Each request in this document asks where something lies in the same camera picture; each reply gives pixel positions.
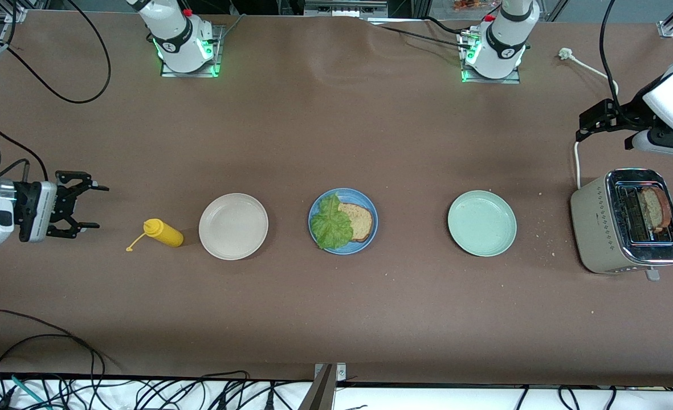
toaster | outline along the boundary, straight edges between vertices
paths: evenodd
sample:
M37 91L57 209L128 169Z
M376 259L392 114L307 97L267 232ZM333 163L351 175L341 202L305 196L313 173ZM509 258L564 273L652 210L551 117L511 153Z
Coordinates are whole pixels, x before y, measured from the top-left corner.
M671 220L657 232L643 213L639 193L662 189ZM663 177L650 169L616 169L572 194L572 223L582 263L594 273L646 272L660 280L657 267L673 264L673 204Z

slice of bread on plate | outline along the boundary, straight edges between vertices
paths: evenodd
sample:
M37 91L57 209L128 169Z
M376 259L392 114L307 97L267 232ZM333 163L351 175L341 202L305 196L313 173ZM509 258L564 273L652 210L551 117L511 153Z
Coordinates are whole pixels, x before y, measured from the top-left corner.
M639 194L641 210L646 219L646 225L655 232L662 232L670 226L672 218L670 202L664 190L658 187L646 187Z
M352 230L354 235L352 241L363 242L369 238L372 233L372 213L367 208L362 208L354 203L339 203L338 210L346 212L349 220L352 221Z

green lettuce leaf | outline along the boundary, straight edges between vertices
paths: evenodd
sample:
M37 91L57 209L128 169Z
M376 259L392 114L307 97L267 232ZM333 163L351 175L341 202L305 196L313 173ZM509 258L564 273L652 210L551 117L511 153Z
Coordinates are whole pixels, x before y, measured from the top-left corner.
M323 197L319 202L319 213L311 218L311 231L321 249L343 247L354 235L349 215L338 210L340 203L336 194Z

mint green plate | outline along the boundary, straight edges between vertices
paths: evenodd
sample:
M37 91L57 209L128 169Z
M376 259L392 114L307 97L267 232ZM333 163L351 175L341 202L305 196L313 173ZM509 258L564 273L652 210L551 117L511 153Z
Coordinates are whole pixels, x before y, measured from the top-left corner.
M451 236L466 252L495 256L516 238L516 216L503 198L484 190L459 196L448 211Z

white plate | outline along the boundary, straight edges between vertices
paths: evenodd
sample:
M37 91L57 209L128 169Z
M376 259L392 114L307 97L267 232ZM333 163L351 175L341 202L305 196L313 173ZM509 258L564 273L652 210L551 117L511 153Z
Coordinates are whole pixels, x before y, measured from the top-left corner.
M253 254L268 235L268 214L246 194L227 194L214 200L200 218L200 241L215 257L243 259Z

